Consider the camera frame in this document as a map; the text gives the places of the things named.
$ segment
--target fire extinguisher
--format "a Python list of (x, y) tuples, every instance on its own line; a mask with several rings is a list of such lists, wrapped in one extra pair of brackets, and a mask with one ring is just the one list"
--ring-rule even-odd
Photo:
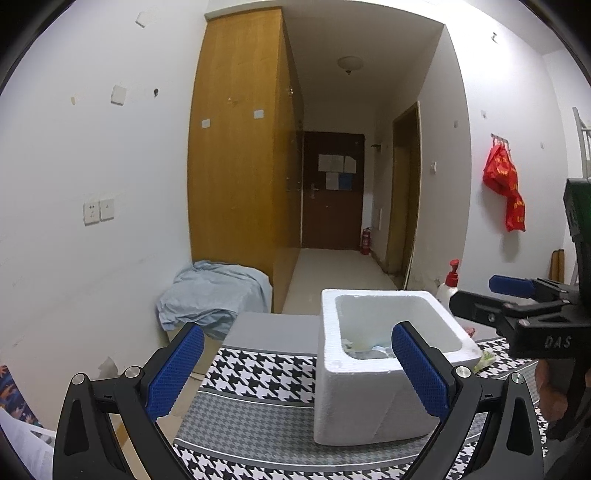
[(369, 247), (371, 247), (371, 230), (364, 228), (361, 234), (361, 253), (363, 255), (369, 255)]

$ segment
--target ceiling light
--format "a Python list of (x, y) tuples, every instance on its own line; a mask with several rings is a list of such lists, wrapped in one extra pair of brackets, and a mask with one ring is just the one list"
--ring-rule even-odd
[(361, 70), (363, 68), (363, 60), (359, 57), (341, 57), (336, 61), (337, 65), (347, 72), (347, 75), (351, 75), (354, 70)]

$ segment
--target plastic bag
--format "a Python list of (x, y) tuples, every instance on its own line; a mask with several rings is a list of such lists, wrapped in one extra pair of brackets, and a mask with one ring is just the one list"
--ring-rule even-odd
[(505, 144), (493, 141), (486, 160), (482, 182), (494, 192), (507, 198), (505, 227), (508, 232), (525, 232), (525, 203), (519, 194), (517, 170)]

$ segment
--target houndstooth pattern tablecloth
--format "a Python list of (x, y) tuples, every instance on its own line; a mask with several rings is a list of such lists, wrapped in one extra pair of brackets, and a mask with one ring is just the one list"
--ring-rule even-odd
[[(532, 397), (535, 362), (511, 359), (503, 339), (481, 342), (497, 362), (480, 373), (526, 377)], [(174, 450), (196, 479), (379, 480), (399, 479), (427, 437), (357, 447), (314, 443), (316, 357), (221, 348), (196, 395)], [(547, 424), (537, 410), (543, 441)], [(478, 414), (448, 478), (461, 478), (486, 414)]]

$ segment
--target hallway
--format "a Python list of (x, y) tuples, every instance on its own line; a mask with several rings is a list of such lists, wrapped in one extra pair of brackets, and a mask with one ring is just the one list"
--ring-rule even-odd
[(357, 250), (305, 248), (295, 265), (283, 313), (319, 315), (320, 294), (327, 288), (397, 289), (369, 255)]

